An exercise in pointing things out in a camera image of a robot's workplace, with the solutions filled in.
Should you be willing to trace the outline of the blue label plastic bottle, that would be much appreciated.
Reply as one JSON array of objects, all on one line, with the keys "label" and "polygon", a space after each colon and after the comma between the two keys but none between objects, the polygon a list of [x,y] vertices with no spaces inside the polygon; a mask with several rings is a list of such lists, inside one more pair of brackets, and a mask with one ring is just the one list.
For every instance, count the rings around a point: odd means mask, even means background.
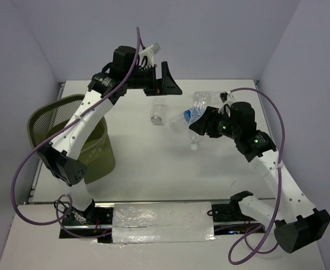
[{"label": "blue label plastic bottle", "polygon": [[188,129],[189,125],[199,118],[196,110],[187,109],[169,119],[169,126],[175,133]]}]

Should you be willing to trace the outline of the clear crushed bottle white cap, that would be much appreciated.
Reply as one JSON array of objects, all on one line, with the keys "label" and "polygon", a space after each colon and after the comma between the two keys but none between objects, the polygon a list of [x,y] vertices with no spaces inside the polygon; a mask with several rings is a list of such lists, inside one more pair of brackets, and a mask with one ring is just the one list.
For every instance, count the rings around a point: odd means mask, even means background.
[{"label": "clear crushed bottle white cap", "polygon": [[[207,105],[204,105],[204,104],[200,104],[198,106],[192,105],[191,109],[196,110],[198,112],[199,118],[200,118],[202,116],[202,114],[204,113],[204,111],[206,110],[206,107],[207,107]],[[189,137],[189,140],[190,140],[190,149],[191,150],[198,150],[200,142],[201,142],[203,137],[196,134],[195,132],[191,131],[190,129],[188,131],[188,137]]]}]

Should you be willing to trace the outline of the clear square plastic bottle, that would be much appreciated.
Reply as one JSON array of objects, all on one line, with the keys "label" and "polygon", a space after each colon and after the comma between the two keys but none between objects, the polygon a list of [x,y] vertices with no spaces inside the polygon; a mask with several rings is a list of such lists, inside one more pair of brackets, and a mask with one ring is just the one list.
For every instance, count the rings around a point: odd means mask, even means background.
[{"label": "clear square plastic bottle", "polygon": [[193,105],[200,104],[219,107],[223,104],[218,91],[196,91],[193,94]]}]

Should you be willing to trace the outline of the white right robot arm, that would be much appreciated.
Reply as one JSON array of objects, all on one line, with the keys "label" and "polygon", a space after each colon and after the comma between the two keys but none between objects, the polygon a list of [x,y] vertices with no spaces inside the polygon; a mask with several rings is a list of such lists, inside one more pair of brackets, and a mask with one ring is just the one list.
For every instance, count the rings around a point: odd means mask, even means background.
[{"label": "white right robot arm", "polygon": [[248,102],[235,102],[225,110],[209,106],[189,128],[201,136],[233,139],[237,150],[258,171],[277,199],[271,208],[253,193],[240,192],[231,197],[229,212],[234,219],[248,216],[263,224],[287,253],[322,238],[330,214],[316,208],[279,162],[280,151],[267,133],[257,129],[255,110]]}]

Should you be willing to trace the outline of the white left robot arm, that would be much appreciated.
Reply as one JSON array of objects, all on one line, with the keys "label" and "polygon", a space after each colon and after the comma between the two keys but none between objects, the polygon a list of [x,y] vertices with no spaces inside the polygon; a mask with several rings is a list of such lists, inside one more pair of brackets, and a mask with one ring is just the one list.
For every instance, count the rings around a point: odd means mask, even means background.
[{"label": "white left robot arm", "polygon": [[182,94],[167,62],[161,63],[162,77],[156,77],[154,56],[159,51],[158,43],[141,52],[129,46],[118,47],[112,62],[92,77],[84,99],[63,130],[39,146],[38,153],[52,175],[70,187],[72,214],[82,224],[94,220],[95,202],[86,190],[87,167],[79,161],[79,156],[99,121],[129,89],[142,89],[146,96]]}]

